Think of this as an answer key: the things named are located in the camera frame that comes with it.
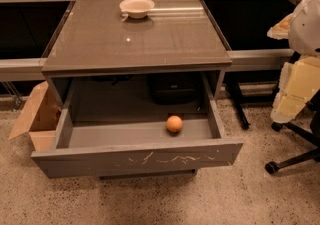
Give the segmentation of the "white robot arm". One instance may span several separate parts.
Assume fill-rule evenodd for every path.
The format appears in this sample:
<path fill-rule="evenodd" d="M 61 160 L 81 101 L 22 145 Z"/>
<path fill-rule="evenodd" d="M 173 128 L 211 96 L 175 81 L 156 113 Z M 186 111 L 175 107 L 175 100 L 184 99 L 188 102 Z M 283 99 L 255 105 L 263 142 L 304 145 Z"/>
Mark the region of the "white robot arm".
<path fill-rule="evenodd" d="M 300 57 L 285 62 L 279 92 L 273 102 L 271 119 L 276 123 L 293 120 L 320 90 L 320 0 L 302 0 L 294 11 L 271 28 L 286 29 L 289 47 Z"/>

